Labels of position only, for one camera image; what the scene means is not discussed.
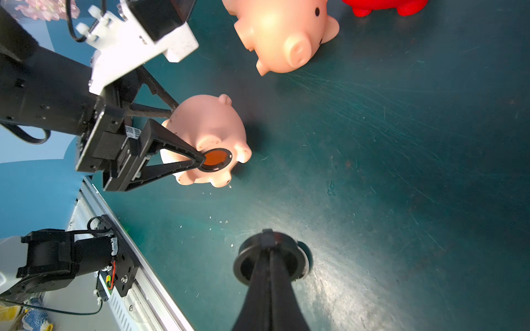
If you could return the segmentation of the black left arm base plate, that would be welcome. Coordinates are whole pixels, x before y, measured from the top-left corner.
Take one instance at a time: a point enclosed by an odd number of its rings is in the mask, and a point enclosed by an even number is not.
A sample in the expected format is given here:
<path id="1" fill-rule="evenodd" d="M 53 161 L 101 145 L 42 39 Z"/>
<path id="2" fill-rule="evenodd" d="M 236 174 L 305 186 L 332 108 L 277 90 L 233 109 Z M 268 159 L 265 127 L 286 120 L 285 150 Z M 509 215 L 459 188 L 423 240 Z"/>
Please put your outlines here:
<path id="1" fill-rule="evenodd" d="M 109 215 L 101 216 L 98 228 L 101 230 L 110 228 L 111 231 L 106 234 L 116 238 L 116 244 L 113 245 L 113 256 L 116 262 L 114 289 L 117 290 L 120 297 L 125 297 L 135 282 L 140 265 L 139 259 L 128 241 L 125 230 L 118 223 L 115 223 Z"/>

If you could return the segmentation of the black round plug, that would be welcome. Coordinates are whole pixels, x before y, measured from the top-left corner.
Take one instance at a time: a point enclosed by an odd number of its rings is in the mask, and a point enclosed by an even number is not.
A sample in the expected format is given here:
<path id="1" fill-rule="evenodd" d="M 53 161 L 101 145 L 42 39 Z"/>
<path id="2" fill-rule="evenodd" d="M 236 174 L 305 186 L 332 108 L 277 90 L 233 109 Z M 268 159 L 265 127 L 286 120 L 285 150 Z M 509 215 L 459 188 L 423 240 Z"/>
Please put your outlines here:
<path id="1" fill-rule="evenodd" d="M 267 250 L 279 252 L 291 281 L 303 279 L 310 273 L 313 260 L 307 245 L 285 233 L 263 229 L 245 240 L 238 250 L 233 273 L 241 283 L 250 284 L 259 255 Z"/>

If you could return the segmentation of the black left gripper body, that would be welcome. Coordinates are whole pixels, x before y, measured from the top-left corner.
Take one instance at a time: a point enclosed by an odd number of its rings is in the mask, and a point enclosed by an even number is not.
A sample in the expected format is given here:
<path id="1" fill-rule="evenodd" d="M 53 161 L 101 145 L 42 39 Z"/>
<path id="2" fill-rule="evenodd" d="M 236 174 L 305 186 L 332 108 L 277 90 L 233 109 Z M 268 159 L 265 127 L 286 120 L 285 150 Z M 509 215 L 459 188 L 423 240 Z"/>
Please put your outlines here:
<path id="1" fill-rule="evenodd" d="M 126 135 L 145 69 L 139 67 L 89 92 L 91 68 L 41 47 L 1 10 L 1 126 L 28 143 L 43 144 L 51 132 L 78 138 L 80 172 L 127 174 L 142 162 L 142 146 Z"/>

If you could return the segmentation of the peach piggy bank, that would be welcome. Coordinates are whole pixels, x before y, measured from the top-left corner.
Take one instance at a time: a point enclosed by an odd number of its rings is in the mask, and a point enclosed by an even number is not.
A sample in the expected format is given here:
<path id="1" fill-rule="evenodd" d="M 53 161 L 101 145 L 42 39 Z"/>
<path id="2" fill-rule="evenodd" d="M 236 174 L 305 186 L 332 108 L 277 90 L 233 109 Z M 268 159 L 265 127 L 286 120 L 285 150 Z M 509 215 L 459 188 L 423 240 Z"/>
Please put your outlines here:
<path id="1" fill-rule="evenodd" d="M 244 47 L 258 56 L 256 69 L 290 73 L 306 65 L 322 44 L 334 39 L 338 21 L 327 12 L 327 1 L 225 0 L 237 17 L 235 31 Z"/>

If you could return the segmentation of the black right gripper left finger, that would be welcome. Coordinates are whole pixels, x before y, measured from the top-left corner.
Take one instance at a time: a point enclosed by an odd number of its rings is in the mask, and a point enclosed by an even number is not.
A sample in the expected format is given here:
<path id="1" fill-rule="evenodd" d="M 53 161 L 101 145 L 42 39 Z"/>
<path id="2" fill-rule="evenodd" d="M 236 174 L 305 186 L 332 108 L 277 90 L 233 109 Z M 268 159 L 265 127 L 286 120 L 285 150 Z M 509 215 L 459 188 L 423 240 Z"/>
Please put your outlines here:
<path id="1" fill-rule="evenodd" d="M 247 295 L 233 330 L 271 329 L 269 252 L 262 251 L 251 275 Z"/>

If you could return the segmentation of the red piggy bank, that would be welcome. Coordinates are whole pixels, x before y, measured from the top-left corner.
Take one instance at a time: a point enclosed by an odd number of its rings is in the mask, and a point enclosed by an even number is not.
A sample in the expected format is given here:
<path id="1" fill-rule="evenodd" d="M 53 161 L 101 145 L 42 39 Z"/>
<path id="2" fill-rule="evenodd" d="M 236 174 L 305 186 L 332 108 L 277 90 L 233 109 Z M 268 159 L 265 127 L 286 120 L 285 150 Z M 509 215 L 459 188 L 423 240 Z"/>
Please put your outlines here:
<path id="1" fill-rule="evenodd" d="M 396 9 L 402 17 L 415 15 L 423 10 L 429 0 L 343 0 L 356 17 L 367 17 L 376 10 Z"/>

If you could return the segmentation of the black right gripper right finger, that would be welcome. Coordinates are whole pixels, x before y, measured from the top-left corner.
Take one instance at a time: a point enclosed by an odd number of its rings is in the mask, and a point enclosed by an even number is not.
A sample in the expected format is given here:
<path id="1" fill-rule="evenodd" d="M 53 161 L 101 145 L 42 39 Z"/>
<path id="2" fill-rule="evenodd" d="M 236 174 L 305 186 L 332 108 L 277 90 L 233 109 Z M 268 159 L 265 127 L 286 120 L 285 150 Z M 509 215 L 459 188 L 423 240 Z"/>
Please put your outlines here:
<path id="1" fill-rule="evenodd" d="M 271 330 L 309 330 L 300 310 L 281 254 L 270 255 Z"/>

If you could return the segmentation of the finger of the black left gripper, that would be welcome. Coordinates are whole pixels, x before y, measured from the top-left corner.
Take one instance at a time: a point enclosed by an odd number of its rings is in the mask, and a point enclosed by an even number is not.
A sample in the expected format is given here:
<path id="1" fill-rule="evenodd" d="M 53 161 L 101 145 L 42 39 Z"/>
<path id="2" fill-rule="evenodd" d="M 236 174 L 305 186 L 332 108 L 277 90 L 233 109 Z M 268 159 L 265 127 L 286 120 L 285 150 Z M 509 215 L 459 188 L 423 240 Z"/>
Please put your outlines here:
<path id="1" fill-rule="evenodd" d="M 107 192 L 128 192 L 164 177 L 199 168 L 206 161 L 183 139 L 149 119 L 134 139 L 125 142 L 103 170 L 103 189 Z"/>
<path id="2" fill-rule="evenodd" d="M 145 69 L 140 66 L 128 74 L 130 85 L 126 88 L 128 96 L 126 97 L 126 116 L 127 117 L 146 117 L 146 118 L 170 118 L 179 103 L 162 87 L 162 85 Z M 156 96 L 164 104 L 165 108 L 156 108 L 140 103 L 135 103 L 136 96 L 142 86 L 146 86 L 151 95 Z"/>

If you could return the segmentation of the pink piggy bank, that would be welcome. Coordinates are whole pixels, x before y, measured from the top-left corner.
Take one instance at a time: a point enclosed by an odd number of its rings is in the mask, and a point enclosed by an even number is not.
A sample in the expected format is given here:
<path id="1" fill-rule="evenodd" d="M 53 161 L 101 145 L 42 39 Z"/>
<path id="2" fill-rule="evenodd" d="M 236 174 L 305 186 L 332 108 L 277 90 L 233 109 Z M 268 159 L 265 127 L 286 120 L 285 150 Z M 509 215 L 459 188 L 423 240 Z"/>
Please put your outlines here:
<path id="1" fill-rule="evenodd" d="M 244 124 L 228 95 L 190 97 L 162 125 L 206 156 L 199 168 L 174 174 L 183 186 L 227 186 L 236 164 L 244 164 L 252 156 Z"/>

